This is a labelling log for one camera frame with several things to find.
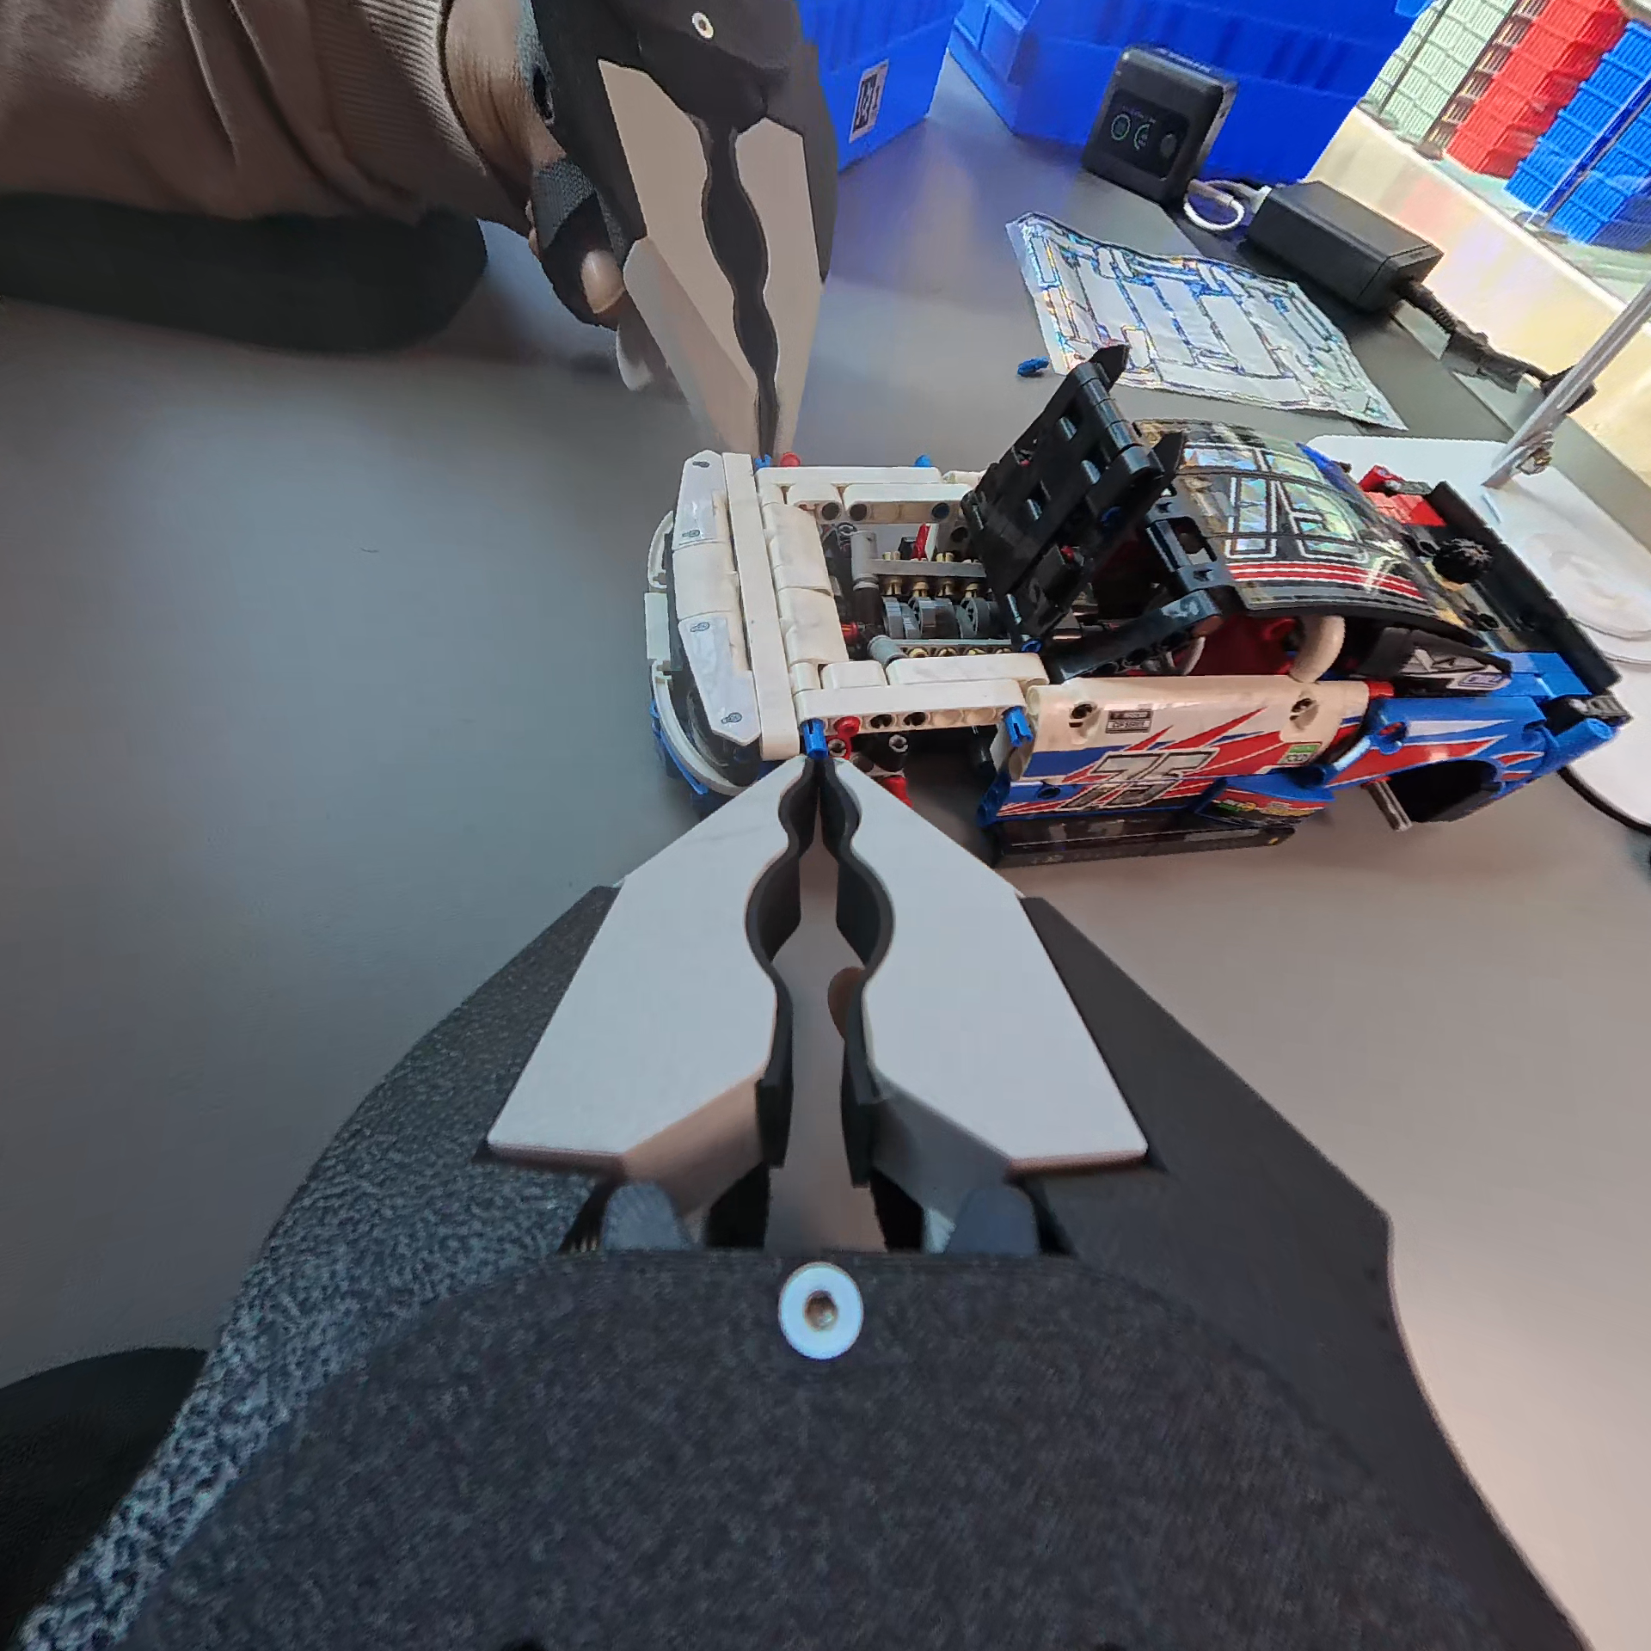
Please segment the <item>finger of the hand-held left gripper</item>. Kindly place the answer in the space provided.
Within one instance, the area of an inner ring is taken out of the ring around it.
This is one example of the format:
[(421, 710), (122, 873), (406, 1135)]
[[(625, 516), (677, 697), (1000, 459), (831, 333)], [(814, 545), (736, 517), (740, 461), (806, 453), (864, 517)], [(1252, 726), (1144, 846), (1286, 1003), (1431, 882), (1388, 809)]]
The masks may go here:
[(700, 123), (642, 69), (602, 61), (643, 237), (625, 282), (673, 383), (721, 451), (760, 447), (760, 378), (736, 337), (736, 288), (705, 233)]
[(825, 288), (806, 139), (766, 118), (736, 139), (733, 161), (760, 233), (755, 453), (783, 457), (795, 447)]

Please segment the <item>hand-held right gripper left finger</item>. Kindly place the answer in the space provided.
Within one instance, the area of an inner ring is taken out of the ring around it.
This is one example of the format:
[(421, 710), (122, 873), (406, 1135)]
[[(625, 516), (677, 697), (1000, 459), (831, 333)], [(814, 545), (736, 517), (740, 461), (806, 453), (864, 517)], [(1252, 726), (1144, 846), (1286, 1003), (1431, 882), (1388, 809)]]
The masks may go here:
[(622, 878), (493, 1154), (649, 1181), (681, 1212), (785, 1164), (795, 1009), (776, 955), (800, 920), (814, 817), (818, 763), (793, 757)]

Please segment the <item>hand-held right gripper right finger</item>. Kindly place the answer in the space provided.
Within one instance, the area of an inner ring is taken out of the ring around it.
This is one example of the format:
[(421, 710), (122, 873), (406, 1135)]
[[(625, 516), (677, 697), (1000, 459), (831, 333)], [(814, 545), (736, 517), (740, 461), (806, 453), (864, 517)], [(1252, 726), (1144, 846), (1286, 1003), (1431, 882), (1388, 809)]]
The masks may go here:
[(981, 1185), (1145, 1161), (1017, 888), (847, 760), (822, 770), (822, 833), (864, 969), (842, 1068), (853, 1181), (959, 1218)]

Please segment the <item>brick-built toy race car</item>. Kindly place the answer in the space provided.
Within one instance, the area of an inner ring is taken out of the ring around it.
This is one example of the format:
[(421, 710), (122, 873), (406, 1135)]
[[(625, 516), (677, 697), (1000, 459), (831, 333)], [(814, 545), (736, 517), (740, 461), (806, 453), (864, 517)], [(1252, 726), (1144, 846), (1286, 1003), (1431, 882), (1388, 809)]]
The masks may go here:
[(700, 451), (646, 550), (655, 734), (717, 808), (795, 756), (962, 751), (995, 862), (1461, 819), (1612, 745), (1623, 674), (1491, 504), (1229, 420), (1103, 346), (981, 471)]

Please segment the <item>person's left forearm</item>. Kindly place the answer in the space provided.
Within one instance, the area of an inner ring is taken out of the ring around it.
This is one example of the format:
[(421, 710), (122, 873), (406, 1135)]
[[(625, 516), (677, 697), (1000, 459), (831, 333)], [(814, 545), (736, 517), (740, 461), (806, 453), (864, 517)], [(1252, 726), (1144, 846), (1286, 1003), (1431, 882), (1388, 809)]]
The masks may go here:
[(530, 226), (527, 4), (4, 4), (4, 193)]

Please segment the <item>person's left hand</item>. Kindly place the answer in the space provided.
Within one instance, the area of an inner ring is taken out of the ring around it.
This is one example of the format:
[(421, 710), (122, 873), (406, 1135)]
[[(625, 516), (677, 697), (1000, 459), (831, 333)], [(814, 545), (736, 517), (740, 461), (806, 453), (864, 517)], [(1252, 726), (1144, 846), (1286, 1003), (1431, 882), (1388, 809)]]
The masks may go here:
[(622, 328), (628, 310), (625, 226), (591, 176), (554, 158), (530, 176), (530, 248), (558, 301), (584, 324)]

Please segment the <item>black device with round dials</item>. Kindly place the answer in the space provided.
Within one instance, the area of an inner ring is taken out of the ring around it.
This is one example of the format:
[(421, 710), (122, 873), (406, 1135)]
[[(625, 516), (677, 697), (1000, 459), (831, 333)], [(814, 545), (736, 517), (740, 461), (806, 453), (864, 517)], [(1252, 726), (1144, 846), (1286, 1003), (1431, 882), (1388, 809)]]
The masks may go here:
[(1182, 205), (1239, 87), (1235, 76), (1179, 52), (1129, 47), (1086, 134), (1082, 170), (1164, 209)]

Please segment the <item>holographic sticker sheet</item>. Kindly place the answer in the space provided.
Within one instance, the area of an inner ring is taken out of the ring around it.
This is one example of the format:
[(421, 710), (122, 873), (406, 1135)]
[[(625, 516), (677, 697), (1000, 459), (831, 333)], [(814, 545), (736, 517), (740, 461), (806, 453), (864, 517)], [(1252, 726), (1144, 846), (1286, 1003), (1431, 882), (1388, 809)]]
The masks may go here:
[(1028, 212), (1006, 226), (1052, 372), (1122, 346), (1122, 383), (1403, 429), (1348, 337), (1290, 278), (1145, 257)]

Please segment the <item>black power adapter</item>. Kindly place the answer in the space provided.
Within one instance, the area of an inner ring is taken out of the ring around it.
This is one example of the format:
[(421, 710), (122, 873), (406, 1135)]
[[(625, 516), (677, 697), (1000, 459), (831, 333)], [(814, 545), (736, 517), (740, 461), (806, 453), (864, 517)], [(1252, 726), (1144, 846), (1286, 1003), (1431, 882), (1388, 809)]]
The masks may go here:
[(1272, 187), (1243, 246), (1361, 314), (1388, 314), (1446, 258), (1434, 242), (1322, 181)]

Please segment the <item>person's dark trouser leg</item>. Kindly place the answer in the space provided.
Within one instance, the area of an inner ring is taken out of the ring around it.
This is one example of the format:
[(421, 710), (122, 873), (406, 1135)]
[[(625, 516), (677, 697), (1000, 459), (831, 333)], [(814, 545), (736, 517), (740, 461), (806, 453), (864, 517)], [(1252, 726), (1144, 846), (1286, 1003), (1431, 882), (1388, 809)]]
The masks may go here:
[(204, 1348), (126, 1348), (4, 1388), (4, 1645), (167, 1439)]

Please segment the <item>stack of coloured storage bins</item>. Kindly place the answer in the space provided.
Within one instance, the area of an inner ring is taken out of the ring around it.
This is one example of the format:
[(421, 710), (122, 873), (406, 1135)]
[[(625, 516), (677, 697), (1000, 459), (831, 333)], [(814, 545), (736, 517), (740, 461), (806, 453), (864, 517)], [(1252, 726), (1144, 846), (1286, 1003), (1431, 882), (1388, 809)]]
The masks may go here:
[(1428, 4), (1361, 112), (1535, 237), (1647, 253), (1647, 4)]

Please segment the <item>metal lamp pole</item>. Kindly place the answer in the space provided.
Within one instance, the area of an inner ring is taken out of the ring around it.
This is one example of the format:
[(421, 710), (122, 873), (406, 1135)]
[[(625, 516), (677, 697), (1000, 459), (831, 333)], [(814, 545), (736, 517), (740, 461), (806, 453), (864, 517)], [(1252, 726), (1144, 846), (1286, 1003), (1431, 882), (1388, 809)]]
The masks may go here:
[(1558, 424), (1582, 403), (1602, 372), (1617, 360), (1617, 353), (1642, 333), (1647, 320), (1647, 284), (1614, 314), (1614, 320), (1589, 346), (1589, 352), (1552, 379), (1533, 413), (1512, 429), (1506, 447), (1498, 453), (1484, 490), (1501, 490), (1512, 475), (1535, 475), (1552, 461), (1552, 441)]

